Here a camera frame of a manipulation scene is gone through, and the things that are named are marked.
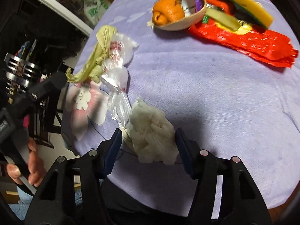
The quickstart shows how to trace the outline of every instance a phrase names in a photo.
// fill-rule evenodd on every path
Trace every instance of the purple object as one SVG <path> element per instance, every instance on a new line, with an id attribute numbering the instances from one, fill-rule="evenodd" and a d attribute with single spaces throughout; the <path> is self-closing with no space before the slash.
<path id="1" fill-rule="evenodd" d="M 204 1 L 203 0 L 195 0 L 195 5 L 196 5 L 196 12 L 199 12 L 204 5 Z"/>

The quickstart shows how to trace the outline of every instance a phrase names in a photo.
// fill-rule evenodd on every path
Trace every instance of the human hand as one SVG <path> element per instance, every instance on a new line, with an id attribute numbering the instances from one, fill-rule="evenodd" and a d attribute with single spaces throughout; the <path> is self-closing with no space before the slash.
<path id="1" fill-rule="evenodd" d="M 28 160 L 28 170 L 30 172 L 30 175 L 28 177 L 28 182 L 31 185 L 38 187 L 47 172 L 44 168 L 44 161 L 38 156 L 38 149 L 34 139 L 29 138 L 28 148 L 30 150 Z M 13 181 L 15 181 L 19 185 L 23 184 L 19 179 L 21 175 L 20 170 L 15 164 L 7 164 L 6 170 Z"/>

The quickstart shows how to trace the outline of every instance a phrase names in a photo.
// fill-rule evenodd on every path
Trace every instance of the wicker bowl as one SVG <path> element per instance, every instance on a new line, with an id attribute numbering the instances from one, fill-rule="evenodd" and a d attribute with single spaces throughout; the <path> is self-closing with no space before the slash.
<path id="1" fill-rule="evenodd" d="M 203 2 L 204 2 L 203 8 L 200 11 L 193 13 L 191 16 L 184 17 L 182 19 L 179 19 L 176 22 L 168 23 L 166 25 L 161 25 L 161 26 L 155 25 L 154 27 L 164 31 L 180 31 L 199 23 L 203 19 L 206 12 L 207 2 L 206 0 L 203 0 Z"/>

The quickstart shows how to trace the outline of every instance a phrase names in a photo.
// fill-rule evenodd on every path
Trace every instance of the shelf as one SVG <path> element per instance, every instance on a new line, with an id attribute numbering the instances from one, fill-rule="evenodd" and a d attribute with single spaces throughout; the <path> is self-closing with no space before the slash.
<path id="1" fill-rule="evenodd" d="M 85 35 L 90 36 L 93 32 L 93 29 L 89 27 L 85 22 L 79 19 L 75 14 L 73 14 L 70 10 L 65 8 L 62 4 L 60 4 L 56 0 L 38 0 L 43 3 L 45 6 L 49 7 L 56 13 L 58 13 L 65 20 L 73 24 L 76 28 L 81 30 Z"/>

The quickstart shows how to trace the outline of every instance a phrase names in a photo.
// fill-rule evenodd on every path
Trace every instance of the crumpled white tissue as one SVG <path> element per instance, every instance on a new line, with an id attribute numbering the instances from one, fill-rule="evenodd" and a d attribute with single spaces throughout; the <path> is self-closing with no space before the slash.
<path id="1" fill-rule="evenodd" d="M 162 110 L 148 106 L 140 97 L 132 106 L 126 126 L 141 163 L 163 161 L 173 165 L 178 156 L 174 126 Z"/>

